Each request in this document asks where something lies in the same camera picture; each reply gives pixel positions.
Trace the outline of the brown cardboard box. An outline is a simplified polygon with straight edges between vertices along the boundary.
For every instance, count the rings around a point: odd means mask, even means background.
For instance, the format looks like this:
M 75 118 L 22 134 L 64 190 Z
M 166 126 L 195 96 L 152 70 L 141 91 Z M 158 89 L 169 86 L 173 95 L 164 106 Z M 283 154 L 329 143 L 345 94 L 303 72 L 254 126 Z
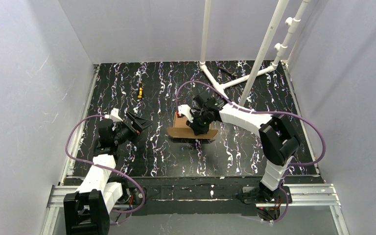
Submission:
M 210 125 L 209 131 L 206 134 L 195 135 L 194 131 L 188 125 L 186 125 L 187 120 L 188 119 L 185 116 L 180 117 L 175 112 L 173 117 L 173 125 L 166 129 L 168 135 L 175 139 L 211 140 L 218 133 L 218 130 Z

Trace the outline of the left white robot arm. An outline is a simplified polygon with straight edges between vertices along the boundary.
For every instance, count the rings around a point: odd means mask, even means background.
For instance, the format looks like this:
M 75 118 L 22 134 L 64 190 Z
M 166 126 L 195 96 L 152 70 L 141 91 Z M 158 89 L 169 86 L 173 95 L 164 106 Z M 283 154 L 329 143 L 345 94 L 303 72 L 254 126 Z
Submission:
M 85 179 L 75 192 L 65 195 L 66 234 L 68 235 L 106 235 L 111 221 L 110 212 L 117 201 L 128 203 L 126 210 L 119 214 L 131 215 L 140 210 L 146 202 L 145 189 L 133 178 L 116 170 L 118 147 L 128 142 L 136 142 L 141 133 L 152 125 L 152 121 L 126 112 L 130 123 L 126 123 L 114 108 L 108 115 L 99 115 L 98 139 L 94 142 L 92 161 Z

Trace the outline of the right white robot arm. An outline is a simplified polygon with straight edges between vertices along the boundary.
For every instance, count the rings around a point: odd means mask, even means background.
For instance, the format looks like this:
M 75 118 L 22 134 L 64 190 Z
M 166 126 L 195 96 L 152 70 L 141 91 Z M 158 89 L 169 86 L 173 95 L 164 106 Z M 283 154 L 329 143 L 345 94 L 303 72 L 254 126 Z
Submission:
M 252 110 L 204 91 L 194 97 L 198 105 L 179 105 L 178 114 L 187 118 L 186 124 L 196 136 L 207 134 L 212 122 L 223 122 L 256 134 L 267 159 L 265 172 L 257 189 L 247 195 L 259 201 L 271 201 L 283 182 L 292 157 L 301 146 L 301 140 L 289 118 L 283 114 L 255 114 Z

